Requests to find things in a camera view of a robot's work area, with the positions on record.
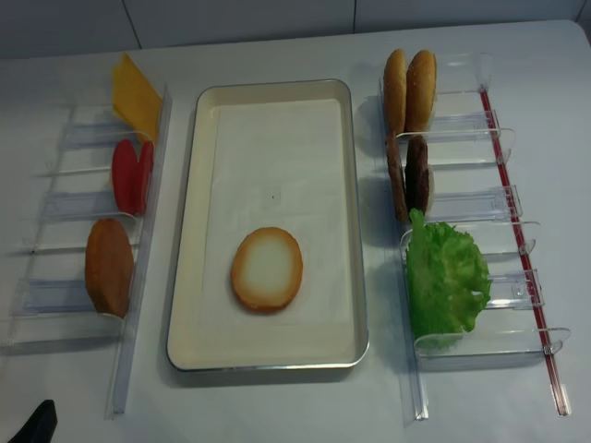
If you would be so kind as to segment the left brown meat patty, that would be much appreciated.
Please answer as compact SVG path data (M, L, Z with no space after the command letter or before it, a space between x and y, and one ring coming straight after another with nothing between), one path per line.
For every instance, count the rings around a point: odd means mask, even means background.
M401 165L398 142L394 132L390 132L386 137L386 157L388 173L391 179L395 217L400 223L408 223L409 217L405 202L404 174Z

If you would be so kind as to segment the right red tomato slice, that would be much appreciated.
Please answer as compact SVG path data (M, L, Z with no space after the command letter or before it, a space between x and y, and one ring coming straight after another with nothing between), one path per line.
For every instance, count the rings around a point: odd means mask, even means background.
M147 194L154 162L154 147L151 141L143 144L136 169L137 213L143 215L147 209Z

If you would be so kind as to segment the red tomato slice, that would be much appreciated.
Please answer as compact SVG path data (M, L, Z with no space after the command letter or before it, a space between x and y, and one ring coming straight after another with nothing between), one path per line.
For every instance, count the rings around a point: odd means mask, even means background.
M130 215L138 212L137 168L138 157L131 141L119 141L112 158L113 192L119 210Z
M136 169L137 213L143 215L147 209L147 194L154 162L154 147L151 141L143 144Z

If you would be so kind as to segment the green lettuce leaf in rack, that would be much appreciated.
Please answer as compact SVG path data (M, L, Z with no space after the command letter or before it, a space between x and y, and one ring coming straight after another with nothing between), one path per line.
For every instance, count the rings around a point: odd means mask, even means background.
M414 337L470 332L490 300L488 263L470 233L409 213L406 280Z

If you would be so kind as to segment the left red tomato slice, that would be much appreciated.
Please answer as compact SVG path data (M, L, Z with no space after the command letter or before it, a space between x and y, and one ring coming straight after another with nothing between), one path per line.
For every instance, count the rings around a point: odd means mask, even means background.
M138 157L131 141L119 141L112 158L113 192L119 210L130 215L138 212L137 168Z

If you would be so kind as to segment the yellow cheese slices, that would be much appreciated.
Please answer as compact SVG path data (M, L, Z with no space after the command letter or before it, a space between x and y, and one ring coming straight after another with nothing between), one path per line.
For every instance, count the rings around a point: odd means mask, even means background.
M113 68L112 81L115 114L139 132L142 142L155 142L163 99L127 53Z

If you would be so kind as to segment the bottom bun slice on tray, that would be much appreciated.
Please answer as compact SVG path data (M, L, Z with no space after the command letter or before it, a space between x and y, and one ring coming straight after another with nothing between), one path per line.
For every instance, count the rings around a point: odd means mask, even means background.
M260 313L285 309L296 297L303 277L303 258L296 239L278 227L247 235L230 270L237 301Z

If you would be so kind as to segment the cream metal tray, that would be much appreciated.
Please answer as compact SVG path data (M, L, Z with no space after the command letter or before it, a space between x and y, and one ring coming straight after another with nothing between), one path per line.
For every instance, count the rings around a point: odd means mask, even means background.
M234 296L259 228L297 241L303 279L273 314ZM368 348L351 94L337 79L212 87L198 99L167 333L180 371L347 368Z

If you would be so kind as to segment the left upright bun top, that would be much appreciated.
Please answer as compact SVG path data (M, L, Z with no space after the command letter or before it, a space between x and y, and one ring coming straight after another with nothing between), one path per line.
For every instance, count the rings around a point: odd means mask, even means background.
M383 72L384 112L391 132L404 131L406 116L406 59L403 49L394 50Z

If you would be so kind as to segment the upright bun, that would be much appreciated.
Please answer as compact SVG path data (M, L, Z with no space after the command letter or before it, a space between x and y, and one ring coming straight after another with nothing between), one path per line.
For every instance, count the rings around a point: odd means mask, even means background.
M429 50L419 51L406 72L407 132L423 132L428 128L433 110L437 83L437 60Z
M404 131L406 116L406 59L403 49L394 50L383 72L384 112L391 132Z

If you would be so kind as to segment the clear acrylic right rack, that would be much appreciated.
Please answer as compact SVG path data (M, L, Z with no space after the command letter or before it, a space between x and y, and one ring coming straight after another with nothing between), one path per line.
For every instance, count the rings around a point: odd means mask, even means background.
M557 412L570 405L556 364L569 339L566 328L553 328L545 318L545 300L532 255L540 226L527 221L516 186L508 174L515 134L501 126L489 98L491 59L487 54L437 56L436 96L428 128L398 135L404 174L407 146L422 136L428 145L429 198L425 223L447 222L470 233L488 263L490 300L470 332L415 338L406 280L406 249L412 223L396 220L393 204L400 315L397 334L402 346L404 380L417 419L428 417L425 374L523 367L542 363L549 375ZM381 136L391 132L384 112L383 74L379 89Z

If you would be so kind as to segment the clear acrylic rack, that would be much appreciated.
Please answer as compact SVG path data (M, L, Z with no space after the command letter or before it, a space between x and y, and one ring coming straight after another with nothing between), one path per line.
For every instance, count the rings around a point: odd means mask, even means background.
M143 215L115 203L115 146L139 150L142 134L110 104L72 98L30 108L6 141L14 162L1 187L1 354L111 349L100 363L111 416L127 406L172 105L165 96ZM87 239L102 219L118 221L132 248L125 317L96 311L85 287Z
M566 328L553 328L545 318L545 300L532 255L540 226L527 221L516 186L508 174L515 134L501 126L489 98L491 59L487 54L437 56L436 96L428 128L398 135L404 174L407 146L422 136L428 145L429 198L425 223L447 222L470 233L488 263L490 300L470 332L415 338L406 280L406 249L412 223L396 220L393 204L400 315L397 334L402 346L404 380L417 419L428 417L425 374L523 367L542 363L549 375L557 412L570 405L556 364L569 339ZM383 74L379 89L381 136L391 132L384 112Z

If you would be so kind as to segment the brown bun in left rack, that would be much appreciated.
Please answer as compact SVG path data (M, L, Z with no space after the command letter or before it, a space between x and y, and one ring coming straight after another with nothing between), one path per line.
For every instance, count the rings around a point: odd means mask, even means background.
M121 222L95 222L86 246L85 286L97 312L125 317L133 268L131 244Z

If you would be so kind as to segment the right upright bun top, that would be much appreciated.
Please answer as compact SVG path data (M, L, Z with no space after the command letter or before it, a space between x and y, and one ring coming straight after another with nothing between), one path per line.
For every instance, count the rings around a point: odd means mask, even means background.
M437 83L437 60L429 50L419 51L406 72L407 132L423 132L428 128L433 110Z

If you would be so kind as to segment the clear acrylic left rack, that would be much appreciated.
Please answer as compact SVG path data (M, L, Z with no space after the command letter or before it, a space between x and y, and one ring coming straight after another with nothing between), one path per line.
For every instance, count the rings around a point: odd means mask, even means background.
M72 98L30 108L6 141L14 162L1 187L1 354L111 349L100 363L111 416L127 406L172 105L165 96L143 215L115 203L115 146L139 150L142 134L110 104ZM132 248L125 317L96 311L85 287L87 239L102 219L118 221Z

